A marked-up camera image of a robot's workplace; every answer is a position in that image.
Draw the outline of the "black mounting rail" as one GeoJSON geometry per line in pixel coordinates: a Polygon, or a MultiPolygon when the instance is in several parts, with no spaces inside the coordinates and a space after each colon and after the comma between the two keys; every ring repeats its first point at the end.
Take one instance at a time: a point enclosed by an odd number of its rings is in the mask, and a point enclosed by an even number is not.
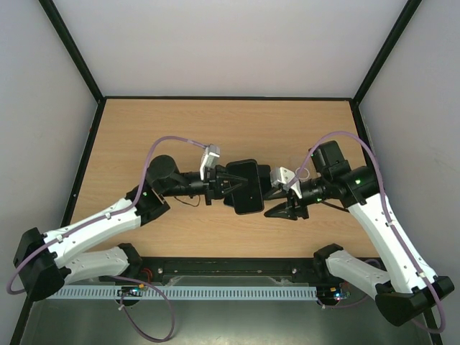
{"type": "Polygon", "coordinates": [[[173,277],[271,277],[312,286],[338,285],[341,278],[320,275],[312,258],[186,258],[142,257],[141,262],[121,275],[136,279],[149,278],[163,285],[173,277]]]}

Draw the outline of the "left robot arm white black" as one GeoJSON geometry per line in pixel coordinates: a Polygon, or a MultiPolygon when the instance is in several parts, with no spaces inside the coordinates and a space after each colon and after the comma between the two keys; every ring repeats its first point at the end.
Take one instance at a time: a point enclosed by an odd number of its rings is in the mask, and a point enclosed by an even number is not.
{"type": "Polygon", "coordinates": [[[91,248],[161,217],[170,209],[167,196],[203,196],[207,203],[234,198],[256,176],[236,165],[223,167],[213,161],[213,156],[205,155],[198,172],[180,172],[171,156],[157,156],[139,185],[105,210],[45,233],[36,228],[25,231],[13,259],[23,293],[36,302],[75,281],[136,274],[140,257],[132,245],[121,244],[105,252],[91,248]]]}

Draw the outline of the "black smartphone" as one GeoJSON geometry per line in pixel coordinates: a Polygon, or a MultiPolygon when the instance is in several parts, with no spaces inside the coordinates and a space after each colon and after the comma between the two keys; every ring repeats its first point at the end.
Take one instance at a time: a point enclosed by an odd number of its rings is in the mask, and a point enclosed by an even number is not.
{"type": "Polygon", "coordinates": [[[272,190],[270,180],[271,167],[269,165],[258,165],[259,185],[261,190],[262,200],[266,200],[267,194],[272,190]]]}

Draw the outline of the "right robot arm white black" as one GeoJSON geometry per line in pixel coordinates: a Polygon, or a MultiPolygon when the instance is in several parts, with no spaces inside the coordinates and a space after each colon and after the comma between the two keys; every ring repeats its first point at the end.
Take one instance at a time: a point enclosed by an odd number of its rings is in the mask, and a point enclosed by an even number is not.
{"type": "Polygon", "coordinates": [[[264,199],[287,200],[265,216],[307,219],[309,205],[338,200],[362,226],[384,265],[378,269],[338,244],[329,244],[313,255],[313,272],[319,280],[337,277],[350,282],[372,298],[394,326],[413,320],[454,291],[451,279],[438,275],[412,245],[372,168],[352,169],[335,141],[320,144],[311,158],[317,178],[300,182],[286,167],[270,171],[272,189],[264,199]]]}

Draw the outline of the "black phone case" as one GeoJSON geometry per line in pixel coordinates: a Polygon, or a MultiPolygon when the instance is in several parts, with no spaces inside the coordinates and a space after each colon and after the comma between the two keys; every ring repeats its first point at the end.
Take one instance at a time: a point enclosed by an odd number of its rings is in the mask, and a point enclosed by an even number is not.
{"type": "Polygon", "coordinates": [[[226,165],[228,174],[244,179],[241,186],[232,192],[231,198],[235,213],[238,215],[259,213],[264,210],[262,188],[259,181],[257,161],[246,159],[229,162],[226,165]]]}

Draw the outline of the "clear phone case with ring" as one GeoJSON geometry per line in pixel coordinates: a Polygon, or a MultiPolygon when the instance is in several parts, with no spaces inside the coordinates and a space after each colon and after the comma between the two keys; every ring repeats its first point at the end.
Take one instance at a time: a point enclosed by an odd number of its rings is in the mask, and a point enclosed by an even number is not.
{"type": "Polygon", "coordinates": [[[288,168],[292,170],[295,175],[299,174],[298,178],[301,182],[318,177],[312,160],[309,160],[305,167],[301,168],[304,159],[305,157],[302,155],[292,155],[288,162],[288,168]]]}

